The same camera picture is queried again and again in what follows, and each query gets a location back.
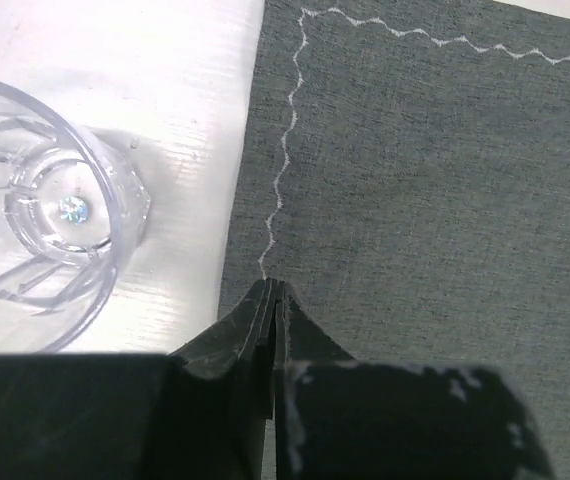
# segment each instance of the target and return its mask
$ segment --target cup rim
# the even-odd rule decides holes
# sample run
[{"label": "cup rim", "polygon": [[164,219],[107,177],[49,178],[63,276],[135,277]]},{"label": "cup rim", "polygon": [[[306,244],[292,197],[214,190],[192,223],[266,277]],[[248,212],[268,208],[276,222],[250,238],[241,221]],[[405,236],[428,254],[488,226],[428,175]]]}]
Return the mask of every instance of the cup rim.
[{"label": "cup rim", "polygon": [[96,298],[86,309],[85,314],[82,315],[70,329],[56,340],[48,343],[44,347],[40,347],[37,350],[37,352],[56,352],[60,351],[73,340],[78,338],[94,322],[114,290],[116,278],[120,272],[120,262],[116,259],[119,259],[124,252],[121,207],[114,195],[114,192],[110,188],[111,182],[109,181],[109,175],[97,160],[97,155],[94,149],[85,141],[83,135],[71,123],[40,100],[37,100],[28,93],[1,81],[0,96],[29,109],[46,122],[49,122],[56,129],[58,134],[65,135],[67,140],[72,142],[74,147],[78,150],[78,153],[83,157],[83,160],[85,160],[93,170],[101,193],[105,198],[108,212],[110,213],[110,259],[107,262],[107,268],[103,274],[103,281],[96,293]]}]

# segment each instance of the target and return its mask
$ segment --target white stitching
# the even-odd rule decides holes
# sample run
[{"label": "white stitching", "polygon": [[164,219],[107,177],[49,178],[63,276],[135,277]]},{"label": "white stitching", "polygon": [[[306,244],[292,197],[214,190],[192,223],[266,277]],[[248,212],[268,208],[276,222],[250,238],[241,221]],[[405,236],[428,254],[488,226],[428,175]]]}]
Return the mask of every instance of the white stitching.
[{"label": "white stitching", "polygon": [[280,181],[281,181],[281,178],[283,177],[283,174],[287,170],[287,167],[289,167],[289,165],[291,163],[290,156],[289,156],[289,153],[287,151],[287,138],[288,138],[289,134],[292,132],[292,130],[294,130],[294,127],[296,127],[296,122],[298,121],[298,113],[296,112],[296,108],[294,107],[294,96],[296,95],[298,90],[301,88],[301,86],[303,86],[303,84],[305,83],[305,80],[303,79],[303,73],[301,72],[301,69],[298,65],[298,55],[303,51],[303,49],[308,44],[307,34],[305,33],[305,28],[303,25],[305,17],[313,18],[313,17],[318,17],[320,15],[324,15],[327,13],[337,13],[339,15],[342,15],[354,27],[360,27],[362,25],[367,25],[367,24],[379,24],[379,25],[382,25],[388,32],[392,33],[394,36],[396,36],[398,38],[402,38],[402,37],[409,35],[409,34],[423,35],[423,36],[429,38],[434,44],[436,44],[439,47],[444,47],[445,45],[448,45],[450,43],[465,43],[465,44],[469,45],[470,47],[472,47],[477,53],[486,53],[486,52],[489,52],[490,50],[503,51],[515,60],[519,60],[519,59],[521,59],[523,57],[527,57],[529,55],[536,55],[536,56],[543,58],[544,60],[551,63],[552,65],[556,65],[556,64],[561,63],[561,62],[570,62],[570,56],[562,57],[562,58],[551,58],[551,57],[548,57],[547,55],[545,55],[543,52],[541,52],[538,48],[533,48],[533,49],[528,50],[527,52],[523,52],[523,53],[515,53],[515,52],[508,50],[507,47],[505,47],[505,45],[503,45],[502,43],[497,43],[496,45],[493,45],[491,47],[479,47],[478,45],[475,45],[472,42],[470,42],[469,39],[464,35],[461,35],[460,37],[456,37],[456,38],[451,38],[449,40],[440,40],[438,38],[432,37],[429,33],[427,33],[422,28],[415,28],[413,30],[400,31],[400,30],[396,30],[394,28],[391,28],[389,25],[387,25],[387,23],[385,23],[384,20],[381,20],[379,17],[372,17],[372,18],[368,18],[367,20],[358,20],[356,18],[350,17],[345,12],[343,12],[339,8],[335,8],[335,7],[328,8],[327,10],[322,10],[322,11],[314,11],[314,10],[308,10],[306,8],[301,8],[301,12],[302,12],[301,16],[298,18],[298,25],[300,26],[301,35],[303,37],[303,40],[301,41],[301,45],[298,47],[298,50],[296,50],[296,52],[292,56],[292,61],[294,62],[294,65],[296,66],[296,71],[298,73],[298,80],[296,81],[296,86],[294,87],[294,89],[287,96],[287,101],[289,103],[289,106],[292,109],[292,120],[289,124],[289,127],[287,128],[287,130],[285,130],[285,133],[283,133],[283,136],[281,137],[281,148],[283,150],[283,156],[284,156],[285,160],[283,161],[283,166],[281,167],[279,172],[276,174],[276,178],[274,178],[274,181],[272,182],[272,186],[274,187],[274,193],[276,194],[276,208],[270,214],[270,216],[267,217],[267,219],[265,219],[265,225],[267,226],[267,233],[269,234],[269,242],[267,244],[267,247],[265,247],[265,250],[263,251],[263,253],[261,254],[261,256],[258,259],[258,265],[261,269],[261,274],[263,276],[263,279],[267,278],[267,272],[265,271],[265,265],[264,265],[265,257],[267,256],[269,251],[276,244],[276,239],[274,237],[274,231],[272,228],[272,224],[274,222],[274,217],[276,216],[276,214],[283,208],[283,197],[281,196],[281,192],[280,192]]}]

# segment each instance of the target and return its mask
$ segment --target gray fabric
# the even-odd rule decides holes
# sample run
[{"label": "gray fabric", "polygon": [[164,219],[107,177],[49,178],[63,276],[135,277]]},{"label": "gray fabric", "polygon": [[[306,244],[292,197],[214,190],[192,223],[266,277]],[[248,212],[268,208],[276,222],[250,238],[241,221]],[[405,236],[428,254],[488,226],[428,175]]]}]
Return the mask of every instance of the gray fabric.
[{"label": "gray fabric", "polygon": [[[267,1],[222,285],[261,275],[301,7]],[[570,56],[570,21],[489,1],[338,2],[434,39]],[[264,268],[351,353],[501,366],[570,478],[570,61],[303,15],[304,83]],[[268,445],[266,478],[273,471]]]}]

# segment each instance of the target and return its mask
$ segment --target transparent cup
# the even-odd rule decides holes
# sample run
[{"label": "transparent cup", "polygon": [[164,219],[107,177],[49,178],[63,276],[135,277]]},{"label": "transparent cup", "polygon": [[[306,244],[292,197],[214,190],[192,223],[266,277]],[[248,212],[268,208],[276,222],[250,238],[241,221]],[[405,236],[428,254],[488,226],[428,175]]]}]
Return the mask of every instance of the transparent cup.
[{"label": "transparent cup", "polygon": [[150,203],[123,154],[0,82],[0,352],[56,351],[87,328]]}]

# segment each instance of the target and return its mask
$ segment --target seam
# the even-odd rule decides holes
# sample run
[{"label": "seam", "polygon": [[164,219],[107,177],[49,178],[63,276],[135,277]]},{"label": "seam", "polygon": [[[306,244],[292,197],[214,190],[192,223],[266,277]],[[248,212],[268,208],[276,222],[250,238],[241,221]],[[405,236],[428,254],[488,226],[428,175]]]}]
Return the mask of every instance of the seam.
[{"label": "seam", "polygon": [[328,8],[327,10],[320,10],[320,11],[309,10],[307,8],[301,8],[301,16],[298,18],[297,23],[298,23],[300,30],[301,30],[302,40],[301,40],[300,46],[298,47],[296,52],[294,52],[294,55],[292,55],[292,62],[294,63],[294,66],[296,67],[298,79],[296,80],[296,86],[294,87],[294,89],[289,93],[289,95],[287,95],[287,103],[289,104],[290,108],[292,109],[292,118],[291,118],[289,127],[287,127],[287,129],[283,133],[283,135],[281,137],[281,141],[280,141],[281,150],[283,151],[283,157],[284,157],[283,165],[281,166],[281,169],[278,171],[278,173],[276,174],[276,177],[272,181],[272,187],[273,187],[274,193],[276,195],[276,208],[265,219],[265,225],[267,227],[267,233],[269,235],[269,241],[267,243],[267,246],[265,247],[265,250],[263,250],[263,253],[258,258],[258,265],[261,269],[261,274],[262,274],[263,279],[267,278],[267,272],[265,270],[265,265],[264,265],[265,264],[265,257],[270,252],[270,250],[274,247],[274,245],[276,245],[276,237],[274,235],[274,229],[273,229],[274,218],[276,217],[278,212],[283,208],[283,197],[281,195],[281,188],[280,188],[281,187],[281,179],[283,178],[283,175],[285,174],[285,171],[287,170],[287,168],[292,163],[290,155],[289,155],[288,147],[287,147],[287,139],[289,137],[289,134],[296,127],[296,123],[298,122],[298,112],[296,111],[296,107],[294,106],[294,97],[296,96],[296,93],[300,90],[300,88],[305,83],[305,79],[303,78],[303,73],[301,72],[300,66],[298,64],[298,56],[303,51],[303,49],[309,44],[309,42],[307,41],[307,34],[305,33],[305,18],[306,17],[310,17],[310,18],[319,17],[321,15],[326,15],[329,13],[341,15],[353,27],[360,27],[362,25],[368,25],[368,24],[381,25],[382,27],[385,28],[385,30],[387,30],[389,33],[393,34],[397,38],[403,38],[407,35],[412,35],[412,34],[413,35],[422,35],[424,37],[427,37],[429,40],[432,41],[432,43],[434,43],[438,47],[444,47],[444,46],[449,45],[449,44],[459,43],[459,44],[465,44],[465,45],[471,47],[476,53],[479,53],[479,54],[486,53],[486,52],[489,52],[492,50],[502,51],[502,52],[505,52],[510,57],[512,57],[514,60],[520,60],[521,58],[534,55],[534,56],[541,57],[543,60],[547,61],[551,65],[557,65],[557,64],[562,63],[562,62],[570,62],[570,55],[568,55],[566,57],[561,57],[561,58],[552,58],[552,57],[548,57],[547,55],[545,55],[538,48],[532,48],[531,50],[528,50],[526,52],[518,53],[518,52],[513,52],[513,51],[509,50],[502,43],[497,43],[496,45],[492,45],[490,47],[478,46],[478,45],[472,43],[465,35],[461,35],[461,36],[450,38],[450,39],[439,39],[436,37],[432,37],[429,33],[427,33],[422,28],[414,28],[412,30],[396,30],[395,28],[391,28],[380,17],[371,17],[371,18],[368,18],[365,20],[359,20],[357,18],[350,17],[345,12],[343,12],[341,9],[336,8],[336,7],[332,7],[332,8]]}]

